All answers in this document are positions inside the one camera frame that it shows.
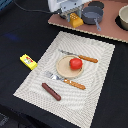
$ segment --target red tomato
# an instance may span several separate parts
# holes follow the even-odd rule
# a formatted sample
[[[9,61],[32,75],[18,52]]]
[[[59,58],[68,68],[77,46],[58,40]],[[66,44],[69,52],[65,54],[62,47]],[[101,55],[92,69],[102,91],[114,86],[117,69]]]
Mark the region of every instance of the red tomato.
[[[72,70],[80,69],[82,65],[83,65],[82,60],[79,58],[73,58],[70,60],[70,68]]]

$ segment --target wooden knife handle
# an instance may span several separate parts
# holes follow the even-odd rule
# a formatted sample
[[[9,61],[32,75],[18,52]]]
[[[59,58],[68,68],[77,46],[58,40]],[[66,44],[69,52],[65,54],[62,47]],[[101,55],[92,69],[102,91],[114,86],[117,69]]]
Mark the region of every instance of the wooden knife handle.
[[[79,89],[82,89],[82,90],[86,89],[84,85],[78,84],[78,83],[73,82],[73,81],[68,80],[68,79],[64,79],[64,82],[67,83],[67,84],[70,84],[70,85],[72,85],[72,86],[74,86],[74,87],[77,87],[77,88],[79,88]]]
[[[87,60],[87,61],[90,61],[90,62],[94,62],[94,63],[97,63],[98,62],[98,60],[97,59],[94,59],[94,58],[90,58],[90,57],[86,57],[86,56],[82,56],[82,55],[79,55],[78,57],[80,59]]]

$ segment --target plate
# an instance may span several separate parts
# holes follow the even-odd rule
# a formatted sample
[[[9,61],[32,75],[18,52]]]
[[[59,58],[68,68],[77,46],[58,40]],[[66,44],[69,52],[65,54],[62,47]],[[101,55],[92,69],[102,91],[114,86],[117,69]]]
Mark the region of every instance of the plate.
[[[69,62],[73,58],[78,58],[78,57],[75,55],[66,55],[57,61],[56,70],[62,77],[68,78],[68,79],[76,78],[83,72],[84,63],[82,65],[82,68],[80,68],[80,69],[72,70],[70,68]]]

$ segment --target placemat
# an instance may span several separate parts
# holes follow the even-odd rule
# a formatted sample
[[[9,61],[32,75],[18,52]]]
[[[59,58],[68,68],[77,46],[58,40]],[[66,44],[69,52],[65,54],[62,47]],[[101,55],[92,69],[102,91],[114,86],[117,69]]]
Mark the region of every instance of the placemat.
[[[37,68],[30,72],[14,96],[81,128],[89,128],[114,48],[115,46],[112,44],[61,31],[39,60]],[[44,76],[46,70],[59,76],[55,65],[57,60],[65,55],[58,49],[98,59],[98,63],[84,61],[84,72],[73,79],[73,81],[85,85],[85,90]],[[61,95],[61,101],[56,101],[41,87],[43,82]]]

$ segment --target knife handle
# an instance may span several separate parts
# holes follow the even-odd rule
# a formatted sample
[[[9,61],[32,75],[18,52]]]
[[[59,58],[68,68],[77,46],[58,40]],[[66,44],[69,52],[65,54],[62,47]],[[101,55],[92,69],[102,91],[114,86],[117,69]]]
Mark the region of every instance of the knife handle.
[[[46,83],[42,83],[42,87],[49,92],[57,101],[61,100],[61,96],[58,95],[52,88],[50,88]]]
[[[74,86],[74,87],[77,87],[77,88],[79,88],[79,89],[82,89],[82,90],[86,89],[84,85],[78,84],[78,83],[73,82],[73,81],[68,80],[68,79],[64,79],[64,82],[67,83],[67,84],[70,84],[70,85],[72,85],[72,86]]]
[[[97,63],[98,62],[98,60],[97,59],[94,59],[94,58],[90,58],[90,57],[86,57],[86,56],[82,56],[82,55],[79,55],[78,57],[80,59],[87,60],[87,61],[90,61],[90,62],[94,62],[94,63]]]

